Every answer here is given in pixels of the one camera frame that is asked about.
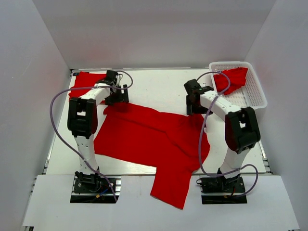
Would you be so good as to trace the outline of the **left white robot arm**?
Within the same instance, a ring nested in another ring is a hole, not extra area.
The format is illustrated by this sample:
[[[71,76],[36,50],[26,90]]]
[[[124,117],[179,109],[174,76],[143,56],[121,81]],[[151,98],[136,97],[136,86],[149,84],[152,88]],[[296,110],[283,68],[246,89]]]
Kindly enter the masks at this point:
[[[87,192],[97,192],[103,182],[109,182],[100,175],[94,153],[97,107],[100,103],[128,102],[128,86],[121,85],[122,76],[114,70],[107,70],[105,74],[81,72],[70,89],[67,127],[77,144],[74,151],[80,160],[80,169],[76,172],[77,185]]]

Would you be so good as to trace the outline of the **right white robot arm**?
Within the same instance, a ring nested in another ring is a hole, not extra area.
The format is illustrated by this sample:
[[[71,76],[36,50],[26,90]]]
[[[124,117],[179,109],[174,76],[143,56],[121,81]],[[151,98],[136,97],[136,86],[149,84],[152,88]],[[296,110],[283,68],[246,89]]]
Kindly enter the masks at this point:
[[[260,141],[257,117],[252,107],[241,108],[232,104],[210,86],[201,87],[196,79],[184,84],[187,92],[187,114],[205,114],[198,143],[199,164],[202,165],[202,138],[205,123],[210,113],[217,115],[225,123],[227,152],[217,174],[207,174],[214,179],[209,185],[220,192],[228,192],[238,182],[245,157]]]

